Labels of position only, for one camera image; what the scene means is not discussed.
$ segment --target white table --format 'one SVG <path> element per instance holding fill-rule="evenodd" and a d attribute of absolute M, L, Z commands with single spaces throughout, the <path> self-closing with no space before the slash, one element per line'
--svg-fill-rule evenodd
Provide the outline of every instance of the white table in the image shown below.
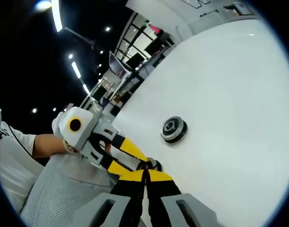
<path fill-rule="evenodd" d="M 160 131 L 175 115 L 189 132 L 169 145 Z M 113 124 L 225 227 L 262 226 L 289 191 L 289 65 L 258 20 L 178 45 Z"/>

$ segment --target black bearing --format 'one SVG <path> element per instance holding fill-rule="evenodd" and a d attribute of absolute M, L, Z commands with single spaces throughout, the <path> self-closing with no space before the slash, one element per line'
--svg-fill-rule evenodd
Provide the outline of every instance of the black bearing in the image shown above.
<path fill-rule="evenodd" d="M 180 117 L 171 117 L 162 126 L 161 137 L 167 143 L 176 143 L 187 133 L 187 123 Z"/>

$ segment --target person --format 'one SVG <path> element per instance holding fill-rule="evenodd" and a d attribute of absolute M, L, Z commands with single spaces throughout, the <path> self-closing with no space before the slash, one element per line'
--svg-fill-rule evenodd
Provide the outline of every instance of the person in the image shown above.
<path fill-rule="evenodd" d="M 34 158 L 62 153 L 67 153 L 62 139 L 53 134 L 23 134 L 3 122 L 0 111 L 0 183 L 17 213 L 44 169 Z"/>

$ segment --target ceiling light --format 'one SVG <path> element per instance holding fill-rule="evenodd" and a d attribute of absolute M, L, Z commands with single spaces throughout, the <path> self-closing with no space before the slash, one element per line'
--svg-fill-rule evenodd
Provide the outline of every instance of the ceiling light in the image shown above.
<path fill-rule="evenodd" d="M 63 26 L 61 25 L 61 20 L 60 20 L 60 4 L 59 0 L 51 0 L 51 6 L 52 6 L 52 15 L 53 15 L 53 20 L 54 24 L 56 27 L 56 31 L 59 32 L 60 30 L 63 29 Z"/>
<path fill-rule="evenodd" d="M 89 94 L 90 94 L 90 91 L 89 91 L 89 89 L 87 88 L 87 85 L 86 85 L 86 84 L 83 84 L 83 88 L 84 88 L 84 90 L 86 91 L 86 93 L 89 95 Z"/>
<path fill-rule="evenodd" d="M 35 5 L 35 10 L 38 12 L 44 12 L 47 9 L 51 8 L 52 4 L 50 1 L 47 0 L 43 0 L 43 1 L 39 1 L 36 5 Z"/>
<path fill-rule="evenodd" d="M 72 65 L 72 67 L 73 67 L 73 70 L 74 70 L 77 78 L 81 78 L 82 75 L 80 75 L 80 72 L 79 72 L 79 70 L 78 70 L 78 68 L 77 68 L 77 64 L 75 63 L 75 61 L 72 62 L 71 65 Z"/>

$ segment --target gray mesh fabric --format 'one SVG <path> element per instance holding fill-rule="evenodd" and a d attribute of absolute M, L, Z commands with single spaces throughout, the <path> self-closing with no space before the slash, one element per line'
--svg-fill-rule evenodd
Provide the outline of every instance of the gray mesh fabric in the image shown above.
<path fill-rule="evenodd" d="M 110 191 L 106 170 L 79 155 L 55 155 L 30 191 L 21 218 L 30 227 L 65 227 L 75 210 Z"/>

